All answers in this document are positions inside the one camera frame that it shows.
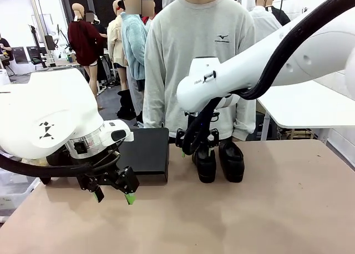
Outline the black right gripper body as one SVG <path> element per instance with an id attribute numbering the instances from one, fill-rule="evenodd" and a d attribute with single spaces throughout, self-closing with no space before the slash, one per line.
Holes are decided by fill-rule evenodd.
<path id="1" fill-rule="evenodd" d="M 182 142 L 183 149 L 196 149 L 209 135 L 212 119 L 211 113 L 200 113 L 198 116 L 188 115 L 187 129 Z"/>

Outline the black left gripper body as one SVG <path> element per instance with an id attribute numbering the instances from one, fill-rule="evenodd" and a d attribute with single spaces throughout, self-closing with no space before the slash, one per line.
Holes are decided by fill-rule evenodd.
<path id="1" fill-rule="evenodd" d="M 124 192 L 124 183 L 116 166 L 111 166 L 91 175 L 79 175 L 77 181 L 82 190 L 95 192 L 100 186 L 111 186 Z"/>

